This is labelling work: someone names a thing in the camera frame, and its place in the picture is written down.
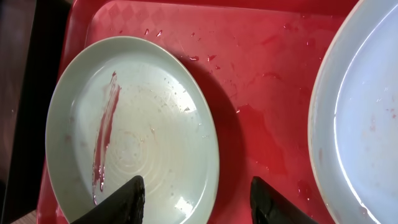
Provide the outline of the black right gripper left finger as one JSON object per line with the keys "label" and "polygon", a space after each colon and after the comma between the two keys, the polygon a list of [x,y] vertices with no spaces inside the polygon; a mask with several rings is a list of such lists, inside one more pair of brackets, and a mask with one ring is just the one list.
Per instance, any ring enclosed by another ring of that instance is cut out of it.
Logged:
{"label": "black right gripper left finger", "polygon": [[142,224],[145,186],[137,175],[72,224]]}

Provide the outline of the white ceramic plate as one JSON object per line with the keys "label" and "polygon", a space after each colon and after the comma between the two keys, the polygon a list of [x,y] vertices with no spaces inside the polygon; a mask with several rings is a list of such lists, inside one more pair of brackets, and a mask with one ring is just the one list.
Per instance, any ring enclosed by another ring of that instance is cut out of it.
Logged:
{"label": "white ceramic plate", "polygon": [[336,223],[397,222],[397,1],[359,1],[333,38],[308,112],[313,176]]}

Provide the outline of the pale green ceramic plate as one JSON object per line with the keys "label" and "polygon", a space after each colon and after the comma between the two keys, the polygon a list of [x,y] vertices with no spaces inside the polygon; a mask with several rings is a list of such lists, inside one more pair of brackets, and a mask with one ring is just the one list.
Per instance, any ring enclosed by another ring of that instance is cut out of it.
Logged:
{"label": "pale green ceramic plate", "polygon": [[45,150],[68,222],[137,175],[144,223],[210,218],[220,170],[213,118],[190,72],[152,42],[110,37],[69,63],[50,102]]}

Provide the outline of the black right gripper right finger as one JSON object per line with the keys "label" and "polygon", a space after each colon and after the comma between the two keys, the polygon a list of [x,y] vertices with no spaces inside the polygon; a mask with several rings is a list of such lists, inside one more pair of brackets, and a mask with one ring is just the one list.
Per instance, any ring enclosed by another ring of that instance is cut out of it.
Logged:
{"label": "black right gripper right finger", "polygon": [[317,224],[258,176],[251,181],[250,207],[253,224]]}

